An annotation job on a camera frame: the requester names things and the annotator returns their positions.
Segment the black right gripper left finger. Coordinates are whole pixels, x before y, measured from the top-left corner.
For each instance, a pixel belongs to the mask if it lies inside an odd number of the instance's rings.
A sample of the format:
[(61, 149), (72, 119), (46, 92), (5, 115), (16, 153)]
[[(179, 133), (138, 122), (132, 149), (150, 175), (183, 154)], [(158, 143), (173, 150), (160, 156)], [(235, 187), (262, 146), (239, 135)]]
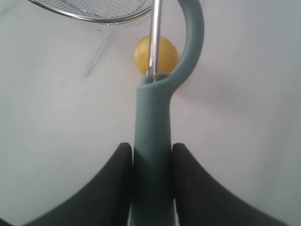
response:
[(126, 226), (133, 183), (132, 149), (121, 143), (80, 191), (30, 226)]

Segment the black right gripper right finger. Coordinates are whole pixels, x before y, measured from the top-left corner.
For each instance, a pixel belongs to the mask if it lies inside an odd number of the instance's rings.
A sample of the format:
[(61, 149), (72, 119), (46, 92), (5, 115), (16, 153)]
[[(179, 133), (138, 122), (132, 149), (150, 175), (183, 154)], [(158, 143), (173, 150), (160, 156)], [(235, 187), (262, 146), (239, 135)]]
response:
[(284, 226), (218, 183), (182, 143), (172, 149), (174, 197), (181, 226)]

